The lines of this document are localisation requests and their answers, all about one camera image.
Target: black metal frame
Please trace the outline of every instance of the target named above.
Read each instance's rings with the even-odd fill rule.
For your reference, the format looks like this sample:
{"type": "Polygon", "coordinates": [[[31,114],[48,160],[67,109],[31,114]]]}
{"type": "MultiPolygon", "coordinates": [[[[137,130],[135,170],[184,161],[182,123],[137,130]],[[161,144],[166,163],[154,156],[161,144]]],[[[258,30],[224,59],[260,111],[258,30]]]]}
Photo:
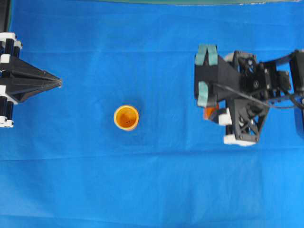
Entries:
{"type": "MultiPolygon", "coordinates": [[[[232,125],[226,126],[226,134],[234,134],[236,140],[258,142],[267,117],[269,106],[243,98],[232,91],[215,86],[221,84],[262,102],[274,104],[290,99],[289,73],[278,71],[277,66],[289,63],[294,94],[304,96],[304,52],[295,52],[268,62],[257,62],[250,53],[235,51],[231,62],[218,56],[218,64],[209,66],[208,52],[203,65],[195,65],[194,96],[199,95],[198,83],[208,85],[206,107],[215,107],[218,102],[226,101],[232,125]]],[[[218,123],[218,117],[225,109],[215,111],[210,120],[218,123]]]]}
{"type": "Polygon", "coordinates": [[[13,104],[61,86],[61,79],[19,59],[22,44],[15,34],[3,33],[0,41],[0,124],[13,127],[13,104]]]}

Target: green tape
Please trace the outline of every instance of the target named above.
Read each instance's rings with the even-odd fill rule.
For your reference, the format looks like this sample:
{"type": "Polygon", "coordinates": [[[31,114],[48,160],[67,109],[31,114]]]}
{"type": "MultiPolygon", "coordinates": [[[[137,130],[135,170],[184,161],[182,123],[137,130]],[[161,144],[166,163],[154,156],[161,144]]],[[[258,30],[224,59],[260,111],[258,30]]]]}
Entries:
{"type": "Polygon", "coordinates": [[[218,64],[218,51],[215,45],[206,45],[208,50],[208,60],[209,65],[217,65],[218,64]]]}
{"type": "Polygon", "coordinates": [[[218,64],[218,51],[215,45],[200,44],[198,53],[195,55],[195,65],[201,66],[204,63],[206,52],[208,51],[209,65],[218,64]]]}
{"type": "Polygon", "coordinates": [[[206,107],[208,101],[208,85],[201,81],[199,82],[199,97],[198,97],[198,106],[206,107]]]}
{"type": "Polygon", "coordinates": [[[198,53],[195,56],[195,65],[201,66],[204,63],[205,55],[207,51],[206,45],[199,45],[198,53]]]}

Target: black cable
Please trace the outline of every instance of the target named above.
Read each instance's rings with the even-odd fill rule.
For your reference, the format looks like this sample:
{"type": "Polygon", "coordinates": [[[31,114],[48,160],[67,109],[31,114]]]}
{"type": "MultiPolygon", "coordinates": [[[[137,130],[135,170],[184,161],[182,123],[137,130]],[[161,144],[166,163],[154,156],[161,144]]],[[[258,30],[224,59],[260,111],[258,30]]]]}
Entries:
{"type": "Polygon", "coordinates": [[[285,95],[288,95],[289,96],[289,99],[291,100],[291,102],[297,106],[298,108],[300,109],[304,109],[304,105],[299,103],[296,99],[295,99],[295,95],[294,94],[289,94],[289,92],[287,91],[284,91],[285,95]]]}
{"type": "Polygon", "coordinates": [[[216,86],[216,87],[219,87],[219,88],[222,88],[222,89],[226,89],[230,92],[233,92],[243,98],[246,98],[248,100],[251,100],[251,101],[254,101],[254,102],[257,102],[257,103],[260,103],[261,105],[264,105],[264,106],[267,106],[269,108],[276,108],[276,109],[291,109],[291,108],[295,108],[295,106],[285,106],[285,107],[280,107],[280,106],[274,106],[274,105],[270,105],[268,104],[267,102],[264,102],[264,101],[260,101],[252,96],[249,96],[247,94],[244,94],[242,92],[239,92],[229,86],[226,86],[226,85],[222,85],[222,84],[219,84],[219,83],[211,83],[212,85],[216,86]]]}

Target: black pointed tool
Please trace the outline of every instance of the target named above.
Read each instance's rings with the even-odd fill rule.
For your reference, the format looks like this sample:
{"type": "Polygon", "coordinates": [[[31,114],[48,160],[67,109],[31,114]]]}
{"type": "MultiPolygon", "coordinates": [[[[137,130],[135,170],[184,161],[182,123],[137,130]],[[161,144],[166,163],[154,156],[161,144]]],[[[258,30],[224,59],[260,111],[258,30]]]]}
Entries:
{"type": "Polygon", "coordinates": [[[0,33],[0,127],[13,127],[13,105],[62,85],[60,78],[19,59],[21,49],[14,33],[0,33]]]}

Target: orange object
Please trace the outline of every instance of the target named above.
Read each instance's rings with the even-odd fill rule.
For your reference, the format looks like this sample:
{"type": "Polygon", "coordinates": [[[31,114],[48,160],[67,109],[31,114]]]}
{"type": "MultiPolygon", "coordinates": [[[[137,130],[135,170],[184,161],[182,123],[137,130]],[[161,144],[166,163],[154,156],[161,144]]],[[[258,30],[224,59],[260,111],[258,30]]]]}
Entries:
{"type": "Polygon", "coordinates": [[[114,113],[116,126],[125,131],[132,131],[136,128],[139,120],[137,110],[129,105],[120,106],[114,113]]]}
{"type": "Polygon", "coordinates": [[[204,110],[204,119],[208,120],[212,113],[219,109],[219,104],[217,103],[216,107],[205,108],[204,110]]]}

